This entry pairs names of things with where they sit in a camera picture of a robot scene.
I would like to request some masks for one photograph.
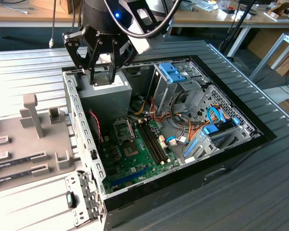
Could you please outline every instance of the metal bracket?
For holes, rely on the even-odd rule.
[[[72,198],[68,197],[67,203],[68,205],[76,204],[76,207],[72,209],[75,227],[98,219],[103,214],[104,208],[95,182],[90,181],[90,176],[87,173],[74,172],[65,180],[68,193],[73,194]]]

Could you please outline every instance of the aluminum surface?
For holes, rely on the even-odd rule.
[[[117,230],[289,229],[289,118],[205,42],[165,43],[145,56],[188,54],[199,55],[277,138],[235,171]],[[50,106],[66,110],[61,68],[72,65],[65,49],[0,52],[0,118],[19,113],[24,93],[37,94],[38,112]],[[65,176],[0,192],[0,229],[72,230]],[[99,222],[94,222],[81,230],[99,228]]]

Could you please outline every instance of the connector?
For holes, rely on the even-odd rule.
[[[49,40],[49,48],[51,49],[51,48],[53,48],[53,46],[54,46],[54,39],[51,38],[51,39]]]

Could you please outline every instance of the desk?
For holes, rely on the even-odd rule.
[[[15,4],[12,7],[31,7],[29,1]],[[24,14],[8,9],[0,4],[0,27],[52,27],[53,11],[34,6],[35,10],[26,10]],[[76,23],[78,21],[79,8],[76,9]],[[73,14],[56,12],[56,27],[71,27]]]
[[[19,7],[28,7],[29,2],[17,4]],[[51,27],[53,20],[53,12],[43,8],[35,7],[36,10],[29,11],[29,14],[23,14],[5,8],[0,4],[0,27]],[[231,18],[220,19],[216,10],[207,12],[195,6],[193,12],[178,11],[174,16],[172,27],[226,27],[232,24]],[[251,28],[289,28],[289,23],[276,23],[272,19],[263,14],[265,8],[259,6],[258,14],[252,16],[251,19],[245,20],[241,25],[243,28],[238,35],[235,43],[230,49],[227,56],[233,57],[244,38]],[[73,19],[72,14],[56,13],[56,27],[71,27]]]
[[[227,17],[221,19],[218,17],[218,11],[213,10],[211,12],[205,11],[197,6],[194,7],[195,11],[177,11],[174,15],[174,24],[172,27],[227,27],[229,28],[233,22],[233,19]],[[244,20],[241,25],[241,32],[234,42],[232,48],[227,54],[228,57],[233,57],[242,44],[244,38],[248,34],[251,28],[289,28],[289,23],[276,23],[272,19],[265,16],[263,13],[266,12],[265,6],[259,6],[257,8],[257,15],[252,15],[249,20]]]

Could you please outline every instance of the yellow wire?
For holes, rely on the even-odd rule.
[[[136,113],[134,113],[134,115],[140,115],[140,114],[143,112],[143,110],[144,110],[144,107],[145,107],[145,101],[143,102],[143,105],[142,105],[142,107],[141,107],[140,111],[139,111],[139,112],[136,112]]]

